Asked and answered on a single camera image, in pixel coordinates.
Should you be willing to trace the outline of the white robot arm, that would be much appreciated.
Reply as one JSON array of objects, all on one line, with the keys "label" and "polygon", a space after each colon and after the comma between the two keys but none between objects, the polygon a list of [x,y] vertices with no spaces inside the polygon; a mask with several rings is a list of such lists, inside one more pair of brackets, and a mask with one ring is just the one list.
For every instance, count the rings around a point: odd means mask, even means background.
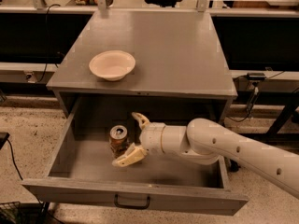
[{"label": "white robot arm", "polygon": [[234,133],[209,119],[193,119],[186,126],[151,122],[134,112],[141,134],[112,164],[126,167],[147,155],[175,154],[209,165],[225,157],[299,198],[299,155]]}]

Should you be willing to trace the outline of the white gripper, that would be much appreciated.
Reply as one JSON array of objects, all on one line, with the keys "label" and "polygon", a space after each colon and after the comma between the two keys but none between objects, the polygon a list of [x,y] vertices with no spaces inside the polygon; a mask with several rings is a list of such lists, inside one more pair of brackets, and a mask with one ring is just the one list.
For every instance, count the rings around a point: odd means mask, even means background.
[{"label": "white gripper", "polygon": [[142,130],[139,136],[141,145],[132,143],[126,151],[112,162],[115,167],[126,167],[143,160],[150,155],[163,154],[162,135],[164,123],[152,122],[141,113],[133,112],[132,117],[138,122]]}]

